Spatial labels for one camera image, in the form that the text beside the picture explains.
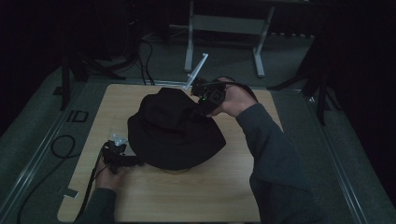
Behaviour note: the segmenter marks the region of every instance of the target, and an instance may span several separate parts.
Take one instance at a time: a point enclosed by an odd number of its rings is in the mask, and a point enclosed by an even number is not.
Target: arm
[[[288,137],[246,91],[231,85],[226,91],[224,102],[209,116],[225,112],[235,117],[246,135],[254,158],[250,186],[262,223],[325,222]]]
[[[106,167],[103,160],[99,160],[96,169],[95,191],[93,192],[82,216],[76,224],[110,224],[115,223],[114,211],[116,206],[116,189],[126,174],[128,168],[119,168],[116,175]]]

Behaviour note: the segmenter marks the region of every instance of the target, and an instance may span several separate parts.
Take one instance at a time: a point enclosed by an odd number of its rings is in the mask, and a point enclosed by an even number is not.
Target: sleeve
[[[236,120],[254,158],[250,187],[262,223],[327,223],[295,147],[264,107],[253,105]]]
[[[117,193],[111,189],[96,189],[88,202],[87,208],[76,224],[110,224],[115,223],[114,210]]]

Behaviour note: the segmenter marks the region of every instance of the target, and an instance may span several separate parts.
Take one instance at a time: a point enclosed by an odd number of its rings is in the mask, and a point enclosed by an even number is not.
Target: small black device
[[[204,78],[197,77],[191,83],[191,95],[199,97],[197,112],[203,116],[210,114],[215,110],[225,99],[226,86],[235,85],[247,91],[256,101],[257,97],[251,88],[245,84],[233,81],[232,78],[227,77],[231,81],[220,81],[219,78],[213,79],[211,82]]]
[[[125,155],[126,144],[117,146],[114,141],[108,140],[102,146],[102,155],[104,163],[108,165],[111,173],[117,173],[119,167],[122,166],[140,166],[143,162],[136,156]]]

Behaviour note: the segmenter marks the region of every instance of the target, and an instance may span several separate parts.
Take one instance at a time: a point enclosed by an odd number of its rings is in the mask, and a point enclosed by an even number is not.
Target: hat brim
[[[145,131],[145,122],[137,112],[128,119],[128,140],[136,156],[149,165],[165,170],[183,170],[197,166],[216,155],[226,144],[216,124],[210,118],[207,129],[196,139],[183,145],[159,143]]]

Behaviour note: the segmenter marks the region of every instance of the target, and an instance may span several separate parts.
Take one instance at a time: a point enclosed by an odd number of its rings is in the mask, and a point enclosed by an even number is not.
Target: table surface
[[[82,149],[69,188],[77,198],[64,197],[59,220],[73,221],[81,207],[92,167],[103,143],[115,133],[127,137],[127,119],[147,94],[160,86],[109,85]],[[269,91],[254,91],[259,102],[280,125]],[[182,174],[168,174],[145,164],[132,168],[118,190],[115,217],[120,222],[250,222],[260,221],[251,192],[253,158],[236,120],[214,117],[227,145],[214,157]]]

